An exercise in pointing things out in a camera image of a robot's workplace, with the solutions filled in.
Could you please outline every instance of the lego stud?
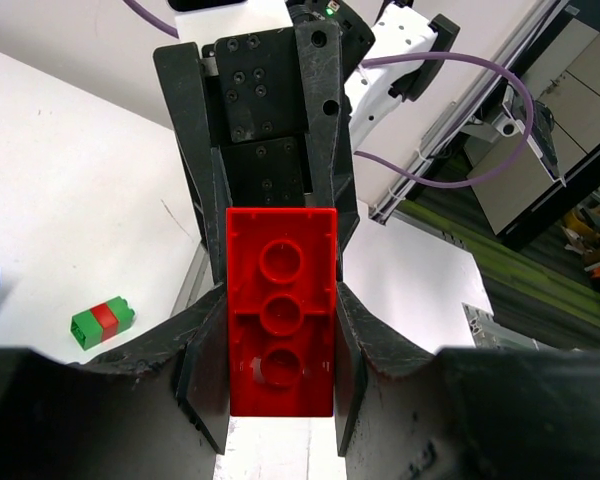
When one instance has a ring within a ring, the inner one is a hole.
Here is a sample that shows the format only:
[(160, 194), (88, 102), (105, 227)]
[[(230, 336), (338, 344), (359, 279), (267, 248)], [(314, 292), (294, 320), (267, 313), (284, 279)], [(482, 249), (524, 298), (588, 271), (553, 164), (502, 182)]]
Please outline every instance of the lego stud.
[(267, 300), (260, 312), (260, 324), (275, 337), (288, 337), (302, 326), (304, 316), (291, 295), (276, 295)]
[(298, 381), (302, 364), (291, 350), (275, 349), (262, 358), (260, 372), (264, 380), (277, 387), (290, 387)]
[(267, 280), (277, 284), (296, 280), (303, 263), (302, 250), (287, 239), (269, 242), (260, 254), (260, 271)]

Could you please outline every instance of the yellow object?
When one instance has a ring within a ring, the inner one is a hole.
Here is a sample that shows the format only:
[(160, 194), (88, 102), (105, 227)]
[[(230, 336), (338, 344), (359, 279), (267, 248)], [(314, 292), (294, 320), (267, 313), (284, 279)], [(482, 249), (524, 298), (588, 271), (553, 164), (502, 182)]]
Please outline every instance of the yellow object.
[(569, 230), (576, 232), (581, 237), (586, 239), (595, 239), (598, 234), (589, 227), (586, 223), (578, 218), (575, 210), (570, 210), (564, 217), (562, 217), (564, 226)]

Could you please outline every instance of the green lego brick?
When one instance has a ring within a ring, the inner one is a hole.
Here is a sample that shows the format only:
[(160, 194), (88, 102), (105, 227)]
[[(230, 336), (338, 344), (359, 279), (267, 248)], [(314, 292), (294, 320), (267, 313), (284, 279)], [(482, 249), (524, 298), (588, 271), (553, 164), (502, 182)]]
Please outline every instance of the green lego brick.
[(124, 332), (131, 327), (136, 312), (129, 308), (129, 304), (124, 298), (112, 298), (107, 302), (107, 306), (118, 319), (118, 333)]
[(102, 331), (102, 326), (89, 310), (71, 318), (71, 333), (83, 350), (98, 345), (102, 341)]

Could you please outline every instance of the black metal plate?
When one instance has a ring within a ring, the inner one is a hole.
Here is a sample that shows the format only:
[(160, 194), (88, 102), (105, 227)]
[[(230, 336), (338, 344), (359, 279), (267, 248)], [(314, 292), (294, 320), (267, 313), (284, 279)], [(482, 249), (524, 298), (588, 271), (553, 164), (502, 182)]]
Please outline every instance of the black metal plate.
[(303, 207), (301, 145), (293, 137), (223, 150), (235, 207)]
[(215, 56), (234, 142), (306, 130), (293, 28), (220, 39)]

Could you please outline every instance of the black plastic bracket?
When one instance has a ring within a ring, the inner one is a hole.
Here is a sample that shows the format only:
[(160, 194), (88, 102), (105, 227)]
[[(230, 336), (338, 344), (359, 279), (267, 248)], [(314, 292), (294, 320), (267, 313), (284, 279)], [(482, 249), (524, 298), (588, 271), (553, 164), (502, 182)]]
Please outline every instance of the black plastic bracket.
[[(460, 27), (444, 15), (436, 15), (429, 27), (438, 34), (433, 42), (432, 52), (448, 52), (460, 33)], [(426, 60), (422, 67), (408, 73), (393, 82), (389, 95), (393, 98), (402, 97), (402, 101), (415, 101), (431, 85), (438, 72), (444, 65), (444, 60)]]

